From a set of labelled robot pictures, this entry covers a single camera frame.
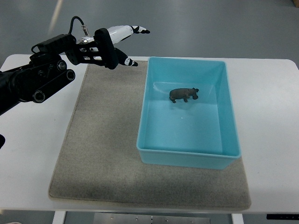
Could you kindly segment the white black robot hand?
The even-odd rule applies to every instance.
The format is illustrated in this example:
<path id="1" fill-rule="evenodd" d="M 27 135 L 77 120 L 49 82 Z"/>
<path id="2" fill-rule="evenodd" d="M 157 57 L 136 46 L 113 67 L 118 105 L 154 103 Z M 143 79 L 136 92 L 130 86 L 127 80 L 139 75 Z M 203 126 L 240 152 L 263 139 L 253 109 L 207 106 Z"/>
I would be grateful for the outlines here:
<path id="1" fill-rule="evenodd" d="M 141 26 L 130 26 L 130 25 L 121 25 L 121 26 L 114 26 L 108 28 L 108 32 L 110 38 L 112 40 L 112 44 L 119 43 L 127 38 L 129 38 L 133 34 L 149 34 L 150 31 Z M 133 66 L 137 67 L 138 63 L 133 61 L 129 56 L 127 56 L 121 50 L 114 48 L 118 62 L 124 66 Z"/>

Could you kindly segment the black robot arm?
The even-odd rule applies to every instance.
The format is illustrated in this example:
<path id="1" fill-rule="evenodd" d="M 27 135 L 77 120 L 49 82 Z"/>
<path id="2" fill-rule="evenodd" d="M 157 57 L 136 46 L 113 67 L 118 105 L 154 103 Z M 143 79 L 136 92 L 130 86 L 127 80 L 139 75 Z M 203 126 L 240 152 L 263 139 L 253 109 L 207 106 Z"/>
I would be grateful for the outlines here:
<path id="1" fill-rule="evenodd" d="M 34 45 L 32 49 L 38 51 L 30 56 L 28 64 L 0 73 L 1 114 L 22 102 L 42 103 L 71 83 L 76 75 L 67 68 L 62 53 L 74 65 L 90 63 L 116 68 L 119 61 L 108 29 L 100 28 L 91 40 L 78 42 L 72 35 L 75 19 L 81 18 L 72 18 L 67 34 Z"/>

